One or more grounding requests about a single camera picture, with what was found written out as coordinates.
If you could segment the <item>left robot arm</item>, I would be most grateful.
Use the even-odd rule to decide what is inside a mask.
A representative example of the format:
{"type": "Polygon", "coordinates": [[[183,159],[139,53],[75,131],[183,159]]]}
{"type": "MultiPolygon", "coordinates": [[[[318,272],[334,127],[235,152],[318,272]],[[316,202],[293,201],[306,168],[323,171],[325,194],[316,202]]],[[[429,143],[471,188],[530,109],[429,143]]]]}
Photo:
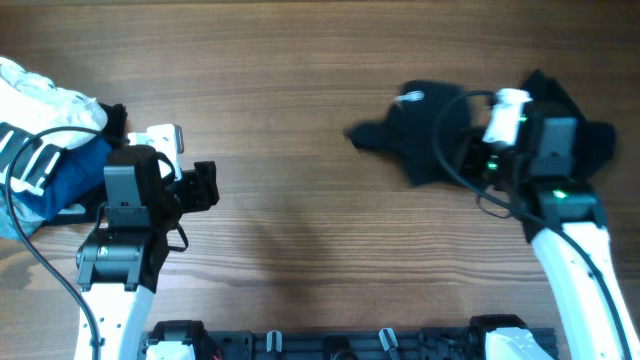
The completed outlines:
{"type": "Polygon", "coordinates": [[[197,162],[177,179],[176,166],[161,174],[167,159],[149,145],[107,157],[107,225],[92,230],[76,253],[77,283],[89,309],[79,323],[77,359],[137,357],[160,270],[175,249],[168,233],[182,233],[184,214],[207,211],[220,199],[214,162],[197,162]]]}

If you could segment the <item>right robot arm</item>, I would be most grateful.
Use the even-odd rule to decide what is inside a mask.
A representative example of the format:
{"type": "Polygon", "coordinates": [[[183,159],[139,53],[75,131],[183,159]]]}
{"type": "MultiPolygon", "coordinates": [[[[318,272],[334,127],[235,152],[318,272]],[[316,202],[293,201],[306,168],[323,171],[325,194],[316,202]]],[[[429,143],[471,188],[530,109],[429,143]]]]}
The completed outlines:
{"type": "Polygon", "coordinates": [[[520,221],[551,286],[574,359],[636,359],[639,337],[619,287],[602,202],[578,179],[578,120],[556,102],[496,94],[474,177],[441,163],[460,185],[520,221]]]}

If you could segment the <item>black polo shirt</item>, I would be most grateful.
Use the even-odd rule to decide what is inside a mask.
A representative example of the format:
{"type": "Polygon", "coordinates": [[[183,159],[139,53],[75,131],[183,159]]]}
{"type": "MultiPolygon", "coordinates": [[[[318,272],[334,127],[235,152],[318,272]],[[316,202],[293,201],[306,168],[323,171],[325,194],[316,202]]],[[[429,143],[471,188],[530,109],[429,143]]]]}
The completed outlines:
{"type": "MultiPolygon", "coordinates": [[[[541,70],[533,71],[519,86],[535,101],[559,103],[578,122],[574,143],[573,176],[586,180],[614,156],[617,134],[607,122],[587,120],[560,83],[541,70]]],[[[360,122],[345,131],[357,149],[392,156],[400,161],[414,186],[451,178],[432,152],[433,122],[444,105],[464,92],[461,84],[434,80],[411,80],[401,85],[381,121],[360,122]]]]}

